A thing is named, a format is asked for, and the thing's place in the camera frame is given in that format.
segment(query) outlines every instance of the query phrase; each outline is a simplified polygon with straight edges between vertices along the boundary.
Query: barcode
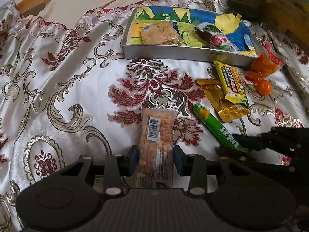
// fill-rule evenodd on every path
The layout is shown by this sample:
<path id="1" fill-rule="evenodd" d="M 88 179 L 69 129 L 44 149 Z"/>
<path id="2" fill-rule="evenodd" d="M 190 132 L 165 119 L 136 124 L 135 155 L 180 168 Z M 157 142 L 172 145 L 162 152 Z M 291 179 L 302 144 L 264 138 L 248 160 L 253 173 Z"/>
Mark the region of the barcode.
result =
<path id="1" fill-rule="evenodd" d="M 147 139 L 151 141 L 159 141 L 160 140 L 160 119 L 149 117 L 149 126 Z"/>
<path id="2" fill-rule="evenodd" d="M 236 107 L 238 110 L 242 110 L 243 109 L 243 106 L 241 104 L 236 104 Z"/>

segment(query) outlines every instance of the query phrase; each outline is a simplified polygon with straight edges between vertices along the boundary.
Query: candy wrapper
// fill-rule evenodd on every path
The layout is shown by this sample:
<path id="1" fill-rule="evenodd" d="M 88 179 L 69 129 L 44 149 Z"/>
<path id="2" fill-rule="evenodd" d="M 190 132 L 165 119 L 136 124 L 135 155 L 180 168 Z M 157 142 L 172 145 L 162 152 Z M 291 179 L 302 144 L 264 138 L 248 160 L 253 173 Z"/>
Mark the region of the candy wrapper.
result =
<path id="1" fill-rule="evenodd" d="M 225 99 L 233 104 L 245 104 L 249 107 L 245 89 L 241 84 L 236 68 L 218 61 L 214 61 L 214 65 L 220 78 Z"/>
<path id="2" fill-rule="evenodd" d="M 238 53 L 237 47 L 212 23 L 199 24 L 195 32 L 210 48 Z"/>
<path id="3" fill-rule="evenodd" d="M 139 163 L 136 187 L 172 187 L 173 122 L 177 112 L 163 109 L 144 109 L 142 136 L 139 143 Z"/>
<path id="4" fill-rule="evenodd" d="M 180 35 L 169 21 L 161 21 L 141 29 L 144 44 L 178 45 L 182 42 Z"/>
<path id="5" fill-rule="evenodd" d="M 193 112 L 203 122 L 203 124 L 213 133 L 213 135 L 225 147 L 248 152 L 230 134 L 230 132 L 218 121 L 205 107 L 200 104 L 192 104 Z"/>
<path id="6" fill-rule="evenodd" d="M 225 123 L 234 119 L 241 118 L 249 114 L 244 104 L 233 104 L 225 99 L 224 92 L 219 80 L 217 79 L 197 79 L 203 92 L 211 105 L 218 113 L 221 120 Z"/>
<path id="7" fill-rule="evenodd" d="M 264 51 L 260 56 L 253 61 L 251 67 L 253 70 L 258 71 L 263 77 L 274 73 L 285 65 L 285 58 L 274 51 L 271 44 L 266 42 Z"/>

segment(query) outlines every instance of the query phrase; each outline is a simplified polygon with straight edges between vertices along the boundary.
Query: metal tray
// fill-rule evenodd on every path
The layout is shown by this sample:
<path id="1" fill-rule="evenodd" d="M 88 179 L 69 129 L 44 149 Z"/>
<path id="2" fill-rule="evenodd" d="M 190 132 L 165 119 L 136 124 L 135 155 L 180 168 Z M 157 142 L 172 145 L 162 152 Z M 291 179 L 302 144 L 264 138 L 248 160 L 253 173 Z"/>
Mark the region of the metal tray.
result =
<path id="1" fill-rule="evenodd" d="M 254 57 L 208 48 L 175 45 L 127 44 L 131 26 L 134 25 L 133 22 L 135 22 L 136 13 L 137 8 L 135 8 L 132 12 L 123 38 L 123 51 L 125 59 L 152 58 L 194 60 L 203 62 L 221 61 L 229 65 L 245 67 L 250 66 L 251 63 L 255 60 Z M 250 35 L 250 38 L 257 54 L 259 55 L 263 51 L 262 45 L 253 35 Z"/>

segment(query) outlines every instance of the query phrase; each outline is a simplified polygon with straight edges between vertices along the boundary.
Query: green mountain drawing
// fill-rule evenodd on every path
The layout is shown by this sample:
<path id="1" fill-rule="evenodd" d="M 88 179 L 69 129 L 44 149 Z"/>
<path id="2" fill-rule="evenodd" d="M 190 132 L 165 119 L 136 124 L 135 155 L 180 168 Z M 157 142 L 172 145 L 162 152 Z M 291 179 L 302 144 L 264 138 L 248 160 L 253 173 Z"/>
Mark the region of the green mountain drawing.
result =
<path id="1" fill-rule="evenodd" d="M 142 13 L 138 16 L 137 19 L 151 19 L 147 12 L 143 9 Z"/>
<path id="2" fill-rule="evenodd" d="M 188 19 L 188 15 L 187 15 L 187 13 L 185 13 L 184 15 L 183 15 L 183 17 L 182 17 L 182 19 L 180 20 L 181 22 L 187 22 L 187 23 L 190 23 L 189 22 L 189 19 Z"/>
<path id="3" fill-rule="evenodd" d="M 162 12 L 158 12 L 154 17 L 153 19 L 155 20 L 165 20 L 165 17 L 162 15 Z"/>
<path id="4" fill-rule="evenodd" d="M 180 18 L 177 16 L 177 14 L 176 14 L 175 11 L 173 11 L 173 13 L 170 14 L 170 19 L 171 19 L 172 21 L 180 21 Z"/>
<path id="5" fill-rule="evenodd" d="M 197 25 L 200 24 L 200 21 L 198 20 L 197 17 L 195 17 L 195 18 L 191 21 L 191 23 L 197 26 Z"/>

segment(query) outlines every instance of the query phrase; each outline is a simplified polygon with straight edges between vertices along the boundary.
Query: robotic hand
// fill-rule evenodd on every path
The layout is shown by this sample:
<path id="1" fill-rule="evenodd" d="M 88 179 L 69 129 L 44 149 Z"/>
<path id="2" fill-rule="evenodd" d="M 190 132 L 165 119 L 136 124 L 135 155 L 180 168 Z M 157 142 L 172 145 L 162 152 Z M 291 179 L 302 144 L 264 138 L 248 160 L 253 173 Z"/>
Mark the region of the robotic hand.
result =
<path id="1" fill-rule="evenodd" d="M 292 158 L 289 167 L 255 162 L 250 154 L 220 148 L 219 161 L 173 149 L 183 189 L 135 189 L 124 194 L 121 176 L 131 176 L 138 147 L 95 164 L 84 157 L 26 188 L 16 201 L 25 232 L 37 231 L 273 231 L 288 232 L 296 208 L 307 204 L 307 129 L 274 128 L 261 137 L 235 138 L 245 147 L 266 147 Z M 93 189 L 104 175 L 103 193 Z M 207 192 L 207 175 L 218 188 Z"/>

